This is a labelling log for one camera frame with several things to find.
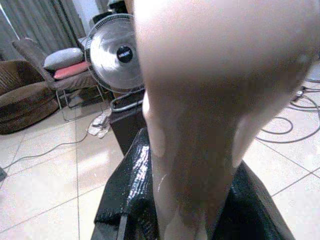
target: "brown sofa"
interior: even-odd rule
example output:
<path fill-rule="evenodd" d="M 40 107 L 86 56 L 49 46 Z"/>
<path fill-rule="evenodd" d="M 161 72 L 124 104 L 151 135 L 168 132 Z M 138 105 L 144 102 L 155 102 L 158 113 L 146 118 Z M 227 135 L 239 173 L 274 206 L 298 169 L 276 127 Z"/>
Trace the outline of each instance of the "brown sofa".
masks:
<path fill-rule="evenodd" d="M 58 108 L 55 92 L 27 61 L 0 62 L 0 134 L 24 129 Z"/>

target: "white pillow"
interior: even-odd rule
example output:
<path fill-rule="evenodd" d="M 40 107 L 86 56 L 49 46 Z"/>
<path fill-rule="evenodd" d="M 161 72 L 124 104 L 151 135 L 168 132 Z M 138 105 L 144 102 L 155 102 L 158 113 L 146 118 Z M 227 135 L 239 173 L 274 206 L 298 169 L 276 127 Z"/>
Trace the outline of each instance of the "white pillow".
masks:
<path fill-rule="evenodd" d="M 84 54 L 78 47 L 71 47 L 56 51 L 44 60 L 43 68 L 58 70 L 70 67 L 83 61 Z"/>

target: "wall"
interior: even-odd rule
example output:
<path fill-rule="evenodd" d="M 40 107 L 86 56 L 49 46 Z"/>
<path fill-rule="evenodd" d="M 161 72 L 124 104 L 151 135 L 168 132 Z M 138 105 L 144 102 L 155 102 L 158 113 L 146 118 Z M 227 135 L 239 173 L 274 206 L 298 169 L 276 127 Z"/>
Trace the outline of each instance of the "wall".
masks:
<path fill-rule="evenodd" d="M 91 28 L 89 21 L 99 14 L 98 5 L 95 0 L 72 0 L 77 13 L 79 14 L 85 33 L 88 35 Z"/>

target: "skin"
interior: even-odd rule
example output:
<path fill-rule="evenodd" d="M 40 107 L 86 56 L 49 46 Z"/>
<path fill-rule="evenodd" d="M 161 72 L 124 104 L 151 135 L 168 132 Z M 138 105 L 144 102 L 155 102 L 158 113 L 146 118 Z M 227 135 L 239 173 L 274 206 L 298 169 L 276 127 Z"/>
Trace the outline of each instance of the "skin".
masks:
<path fill-rule="evenodd" d="M 317 0 L 136 0 L 160 240 L 209 240 L 254 136 L 320 46 Z"/>

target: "gray curtain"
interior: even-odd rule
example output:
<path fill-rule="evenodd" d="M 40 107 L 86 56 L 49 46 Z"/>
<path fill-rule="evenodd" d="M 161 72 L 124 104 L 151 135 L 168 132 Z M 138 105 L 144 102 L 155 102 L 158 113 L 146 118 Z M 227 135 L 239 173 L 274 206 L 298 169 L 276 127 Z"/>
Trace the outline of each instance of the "gray curtain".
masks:
<path fill-rule="evenodd" d="M 108 11 L 109 0 L 95 0 L 95 2 L 101 14 Z"/>
<path fill-rule="evenodd" d="M 19 38 L 31 38 L 51 54 L 77 47 L 85 31 L 72 0 L 0 0 Z"/>
<path fill-rule="evenodd" d="M 11 45 L 11 41 L 17 39 L 12 27 L 0 11 L 0 61 L 23 59 Z"/>

